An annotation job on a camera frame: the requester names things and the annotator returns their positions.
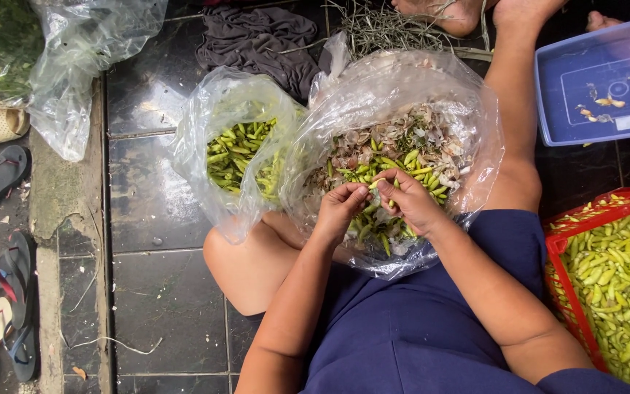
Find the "bare foot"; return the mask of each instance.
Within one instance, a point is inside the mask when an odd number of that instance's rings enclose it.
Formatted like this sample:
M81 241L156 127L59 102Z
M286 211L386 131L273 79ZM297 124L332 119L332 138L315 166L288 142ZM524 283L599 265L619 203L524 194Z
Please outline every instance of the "bare foot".
M513 27L517 31L536 33L567 0L500 0L495 6L493 22L500 30Z
M608 18L598 11L592 11L587 16L587 27L585 30L587 31L595 31L604 29L605 27L616 26L617 24L624 23L618 19Z
M485 9L499 0L487 0ZM470 34L480 21L483 0L456 0L447 5L447 0L391 0L396 11L405 15L447 15L451 18L427 18L452 36L465 37Z

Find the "gray cloth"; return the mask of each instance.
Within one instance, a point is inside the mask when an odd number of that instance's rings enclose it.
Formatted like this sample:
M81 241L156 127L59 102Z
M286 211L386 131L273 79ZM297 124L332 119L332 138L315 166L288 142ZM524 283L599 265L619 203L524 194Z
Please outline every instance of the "gray cloth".
M306 46L317 32L311 20L281 8L257 8L250 13L227 5L205 8L205 43L196 50L198 64L210 71L230 66L250 74L268 74L288 94L307 100L310 83L320 72Z

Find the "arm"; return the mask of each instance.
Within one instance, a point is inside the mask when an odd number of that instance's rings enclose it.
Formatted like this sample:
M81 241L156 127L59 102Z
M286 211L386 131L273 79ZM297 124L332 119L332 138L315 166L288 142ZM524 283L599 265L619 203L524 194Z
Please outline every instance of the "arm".
M300 389L302 359L317 324L332 256L351 218L371 198L364 184L343 184L323 197L319 220L266 310L240 373L236 394Z
M397 169L378 177L398 179L400 189L389 182L378 183L382 205L387 207L391 199L397 202L390 213L402 215L434 246L463 298L501 347L512 372L536 384L566 368L594 368L578 341L541 301L493 262L419 182Z

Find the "blue plastic container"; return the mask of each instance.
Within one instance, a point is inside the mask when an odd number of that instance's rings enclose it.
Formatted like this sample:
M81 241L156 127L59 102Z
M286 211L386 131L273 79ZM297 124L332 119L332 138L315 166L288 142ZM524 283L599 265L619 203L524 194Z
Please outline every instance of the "blue plastic container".
M630 138L630 22L545 46L534 64L547 146Z

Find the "red plastic crate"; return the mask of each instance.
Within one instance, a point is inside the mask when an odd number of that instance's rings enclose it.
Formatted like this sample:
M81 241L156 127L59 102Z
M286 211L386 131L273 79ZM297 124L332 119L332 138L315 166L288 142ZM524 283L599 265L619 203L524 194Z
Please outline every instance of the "red plastic crate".
M611 195L624 197L623 205L600 205L599 202L604 200L610 202ZM592 359L594 366L603 372L609 373L607 364L602 358L602 354L597 345L597 341L592 334L590 324L582 310L582 305L578 296L573 289L568 273L561 262L560 255L565 252L568 245L568 237L578 235L579 233L591 230L610 223L614 220L621 219L630 215L630 187L622 187L613 192L604 193L598 196L591 203L592 209L583 211L587 204L564 212L544 221L546 247L548 249L548 260L546 262L545 279L551 298L555 307L561 312L565 318L565 325L568 331L582 344L587 354ZM573 221L565 217L569 215L577 221ZM563 291L565 297L568 298L568 305L563 306L558 298L559 292Z

